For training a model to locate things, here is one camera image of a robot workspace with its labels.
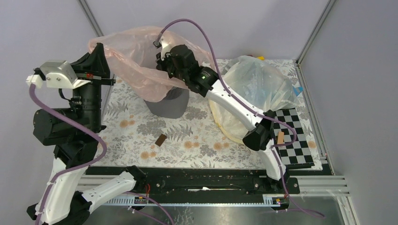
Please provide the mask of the pink plastic trash bag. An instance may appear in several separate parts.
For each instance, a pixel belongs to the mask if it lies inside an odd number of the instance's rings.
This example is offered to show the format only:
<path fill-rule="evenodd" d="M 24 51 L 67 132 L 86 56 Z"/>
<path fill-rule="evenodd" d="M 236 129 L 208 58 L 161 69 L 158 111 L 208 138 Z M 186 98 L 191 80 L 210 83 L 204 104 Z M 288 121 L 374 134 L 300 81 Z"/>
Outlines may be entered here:
<path fill-rule="evenodd" d="M 181 80 L 170 79 L 167 72 L 156 69 L 157 49 L 153 42 L 161 28 L 137 27 L 89 40 L 89 52 L 97 43 L 104 45 L 108 66 L 113 74 L 125 81 L 142 99 L 159 102 L 172 87 L 186 89 Z"/>

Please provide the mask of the grey mesh trash bin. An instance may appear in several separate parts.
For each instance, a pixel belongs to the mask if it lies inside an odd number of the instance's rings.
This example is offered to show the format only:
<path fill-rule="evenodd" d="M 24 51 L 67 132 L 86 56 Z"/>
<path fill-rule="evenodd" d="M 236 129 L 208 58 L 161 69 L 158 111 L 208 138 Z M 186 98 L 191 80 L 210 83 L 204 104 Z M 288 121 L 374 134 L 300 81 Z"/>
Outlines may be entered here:
<path fill-rule="evenodd" d="M 173 87 L 161 101 L 144 102 L 152 114 L 163 118 L 178 119 L 187 109 L 189 93 L 187 89 Z"/>

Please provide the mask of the clear yellow-rimmed plastic bag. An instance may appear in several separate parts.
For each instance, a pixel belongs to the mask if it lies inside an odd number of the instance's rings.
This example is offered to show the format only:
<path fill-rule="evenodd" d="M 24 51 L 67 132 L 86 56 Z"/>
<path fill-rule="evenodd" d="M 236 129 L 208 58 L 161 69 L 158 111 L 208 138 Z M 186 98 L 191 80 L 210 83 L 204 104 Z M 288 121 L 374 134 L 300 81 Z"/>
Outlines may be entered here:
<path fill-rule="evenodd" d="M 263 111 L 291 109 L 299 105 L 291 80 L 264 60 L 240 56 L 229 60 L 221 71 L 224 82 L 242 98 Z M 232 141 L 242 144 L 248 132 L 238 118 L 210 100 L 216 124 Z"/>

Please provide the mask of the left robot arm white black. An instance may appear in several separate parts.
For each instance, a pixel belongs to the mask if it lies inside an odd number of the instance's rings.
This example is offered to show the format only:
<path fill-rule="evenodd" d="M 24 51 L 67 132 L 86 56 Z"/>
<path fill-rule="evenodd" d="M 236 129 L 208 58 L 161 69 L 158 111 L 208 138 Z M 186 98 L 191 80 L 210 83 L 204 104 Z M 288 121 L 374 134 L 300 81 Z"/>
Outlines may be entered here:
<path fill-rule="evenodd" d="M 146 175 L 129 166 L 110 181 L 86 191 L 78 183 L 88 167 L 106 154 L 106 144 L 99 137 L 105 129 L 101 121 L 101 88 L 115 80 L 105 57 L 104 46 L 79 60 L 50 60 L 26 79 L 29 94 L 39 106 L 34 114 L 33 135 L 44 145 L 54 146 L 53 168 L 45 192 L 27 213 L 38 225 L 81 225 L 102 204 L 129 191 L 148 190 Z M 68 108 L 50 108 L 35 94 L 45 84 L 58 90 L 72 90 Z"/>

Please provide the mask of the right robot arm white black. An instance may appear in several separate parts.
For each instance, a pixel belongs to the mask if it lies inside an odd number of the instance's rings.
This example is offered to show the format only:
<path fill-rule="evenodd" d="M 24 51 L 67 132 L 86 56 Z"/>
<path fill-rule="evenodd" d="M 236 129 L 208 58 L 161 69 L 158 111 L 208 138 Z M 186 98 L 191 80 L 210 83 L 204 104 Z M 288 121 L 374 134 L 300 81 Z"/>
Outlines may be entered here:
<path fill-rule="evenodd" d="M 277 153 L 281 146 L 276 143 L 274 124 L 285 126 L 293 133 L 292 145 L 297 139 L 296 131 L 285 122 L 275 119 L 276 113 L 259 109 L 239 96 L 219 75 L 219 70 L 202 66 L 186 45 L 163 47 L 156 54 L 156 69 L 165 71 L 169 78 L 183 81 L 188 89 L 212 100 L 234 115 L 248 130 L 243 144 L 260 156 L 266 167 L 270 189 L 275 193 L 288 194 L 289 174 Z"/>

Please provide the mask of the small brown card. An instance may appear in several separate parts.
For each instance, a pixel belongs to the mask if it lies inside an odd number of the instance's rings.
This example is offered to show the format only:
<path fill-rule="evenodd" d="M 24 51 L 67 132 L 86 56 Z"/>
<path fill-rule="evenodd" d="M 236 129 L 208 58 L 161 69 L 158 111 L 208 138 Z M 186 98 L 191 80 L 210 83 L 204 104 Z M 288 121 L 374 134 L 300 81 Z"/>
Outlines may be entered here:
<path fill-rule="evenodd" d="M 165 142 L 165 140 L 167 139 L 167 136 L 165 134 L 161 134 L 158 139 L 155 142 L 155 145 L 157 146 L 162 146 L 162 144 Z"/>

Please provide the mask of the floral patterned table mat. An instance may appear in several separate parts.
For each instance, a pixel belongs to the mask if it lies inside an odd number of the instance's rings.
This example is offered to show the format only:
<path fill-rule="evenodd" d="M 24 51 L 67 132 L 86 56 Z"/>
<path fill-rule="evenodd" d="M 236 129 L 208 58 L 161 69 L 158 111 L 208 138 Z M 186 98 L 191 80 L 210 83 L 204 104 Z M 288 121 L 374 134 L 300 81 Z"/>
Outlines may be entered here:
<path fill-rule="evenodd" d="M 215 123 L 207 99 L 190 93 L 178 119 L 153 115 L 120 78 L 111 90 L 100 133 L 107 145 L 98 166 L 263 169 L 258 154 L 226 137 Z M 161 134 L 167 139 L 155 145 Z"/>

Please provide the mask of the blue paper piece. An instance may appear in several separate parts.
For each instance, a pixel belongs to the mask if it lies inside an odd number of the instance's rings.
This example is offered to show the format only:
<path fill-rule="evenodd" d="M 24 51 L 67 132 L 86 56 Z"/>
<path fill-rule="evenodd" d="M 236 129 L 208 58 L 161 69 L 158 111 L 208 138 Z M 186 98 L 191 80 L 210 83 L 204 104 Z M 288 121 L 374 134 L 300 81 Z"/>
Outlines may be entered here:
<path fill-rule="evenodd" d="M 293 93 L 295 94 L 295 96 L 298 97 L 302 92 L 303 92 L 302 87 L 293 87 Z"/>

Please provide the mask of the beige tape strip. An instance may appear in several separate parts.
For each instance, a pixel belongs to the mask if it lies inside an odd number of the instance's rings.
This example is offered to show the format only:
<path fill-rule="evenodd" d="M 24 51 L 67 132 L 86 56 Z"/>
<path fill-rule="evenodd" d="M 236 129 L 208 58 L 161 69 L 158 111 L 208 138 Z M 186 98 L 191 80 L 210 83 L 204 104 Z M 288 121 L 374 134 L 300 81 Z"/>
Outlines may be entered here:
<path fill-rule="evenodd" d="M 284 144 L 284 132 L 283 131 L 278 132 L 277 144 Z"/>

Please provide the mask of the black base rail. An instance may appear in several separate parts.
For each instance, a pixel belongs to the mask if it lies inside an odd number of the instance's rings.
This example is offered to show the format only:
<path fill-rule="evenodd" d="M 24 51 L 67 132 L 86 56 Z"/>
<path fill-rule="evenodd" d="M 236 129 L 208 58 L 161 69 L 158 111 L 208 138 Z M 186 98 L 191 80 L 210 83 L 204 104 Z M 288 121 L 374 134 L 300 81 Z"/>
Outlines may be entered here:
<path fill-rule="evenodd" d="M 332 197 L 330 172 L 287 171 L 286 188 L 260 169 L 193 169 L 142 167 L 144 182 L 133 193 L 162 205 L 272 206 L 289 204 L 291 197 Z"/>

